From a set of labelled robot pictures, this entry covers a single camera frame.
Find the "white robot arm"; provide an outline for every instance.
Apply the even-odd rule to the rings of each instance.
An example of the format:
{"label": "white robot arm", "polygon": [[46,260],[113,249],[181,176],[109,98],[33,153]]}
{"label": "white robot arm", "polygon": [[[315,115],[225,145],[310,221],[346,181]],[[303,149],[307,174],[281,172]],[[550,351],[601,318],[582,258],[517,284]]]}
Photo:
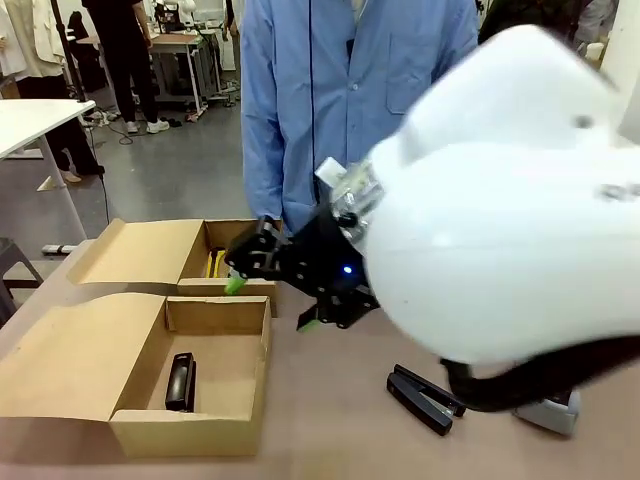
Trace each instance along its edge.
{"label": "white robot arm", "polygon": [[[227,259],[315,296],[299,326],[348,328],[377,301],[443,359],[469,408],[570,390],[640,356],[640,148],[612,146],[616,101],[542,30],[505,31],[335,181],[300,232],[279,240],[261,221]],[[471,376],[496,362],[518,366]]]}

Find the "wooden table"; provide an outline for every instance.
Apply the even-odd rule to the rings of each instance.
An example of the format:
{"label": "wooden table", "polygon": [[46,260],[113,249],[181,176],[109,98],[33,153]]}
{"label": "wooden table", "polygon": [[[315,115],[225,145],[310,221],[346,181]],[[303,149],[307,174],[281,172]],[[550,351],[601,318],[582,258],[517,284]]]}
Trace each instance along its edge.
{"label": "wooden table", "polygon": [[[0,330],[0,355],[52,305],[107,289],[72,287],[65,275],[83,243]],[[274,322],[262,447],[255,458],[128,462],[109,427],[68,420],[0,420],[0,478],[20,480],[207,479],[636,479],[640,469],[640,369],[583,390],[575,438],[566,440],[510,414],[467,412],[439,437],[385,390],[402,363],[444,384],[436,358],[380,312],[347,331],[295,332],[309,299],[283,288]]]}

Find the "person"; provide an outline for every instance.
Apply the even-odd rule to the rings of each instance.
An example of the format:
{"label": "person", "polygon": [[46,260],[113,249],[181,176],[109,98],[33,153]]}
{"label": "person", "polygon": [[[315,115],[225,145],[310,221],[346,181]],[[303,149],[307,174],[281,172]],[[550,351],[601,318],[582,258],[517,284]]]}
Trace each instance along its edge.
{"label": "person", "polygon": [[[0,66],[5,75],[14,75],[21,98],[69,99],[62,72],[64,51],[48,0],[0,0],[0,37]],[[77,119],[54,128],[45,137],[66,182],[104,173]],[[65,150],[76,173],[71,171]]]}
{"label": "person", "polygon": [[609,35],[617,12],[618,0],[589,0],[586,3],[574,38],[574,46],[581,55],[586,53],[587,45]]}
{"label": "person", "polygon": [[142,0],[82,0],[82,6],[89,12],[100,37],[116,102],[127,125],[127,132],[138,133],[131,79],[147,120],[147,132],[167,130],[169,124],[158,120],[147,51],[152,46],[152,40]]}
{"label": "person", "polygon": [[254,215],[299,230],[327,194],[314,170],[329,156],[360,162],[477,46],[474,0],[399,3],[247,2],[241,117]]}
{"label": "person", "polygon": [[236,80],[241,79],[240,64],[240,27],[244,17],[244,0],[225,0],[224,22],[222,24],[222,39],[227,41],[227,34],[231,35],[233,44],[233,62],[236,67]]}

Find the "blue shirt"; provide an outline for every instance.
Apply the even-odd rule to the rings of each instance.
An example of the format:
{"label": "blue shirt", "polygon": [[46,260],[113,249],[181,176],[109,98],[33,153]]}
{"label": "blue shirt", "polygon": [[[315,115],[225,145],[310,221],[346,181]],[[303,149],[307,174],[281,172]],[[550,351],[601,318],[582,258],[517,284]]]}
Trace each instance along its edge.
{"label": "blue shirt", "polygon": [[477,45],[477,24],[474,0],[368,0],[357,28],[351,0],[247,2],[242,135],[253,213],[283,218],[294,232],[304,226],[315,207],[315,168],[329,156],[348,167],[392,134],[409,106]]}

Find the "gray floor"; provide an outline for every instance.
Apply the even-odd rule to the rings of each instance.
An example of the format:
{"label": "gray floor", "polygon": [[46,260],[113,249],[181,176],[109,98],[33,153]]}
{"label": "gray floor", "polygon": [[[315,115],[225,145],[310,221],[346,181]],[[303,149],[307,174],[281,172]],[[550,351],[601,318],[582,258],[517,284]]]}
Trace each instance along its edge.
{"label": "gray floor", "polygon": [[[183,120],[184,113],[162,113]],[[120,122],[112,124],[123,130]],[[195,123],[134,138],[129,146],[106,127],[94,131],[111,218],[126,221],[175,218],[247,218],[242,188],[240,106],[215,105]],[[38,160],[0,161],[0,236],[11,237],[31,259],[45,243],[75,243],[59,192],[37,193],[48,175]],[[87,235],[106,227],[98,179],[72,186]]]}

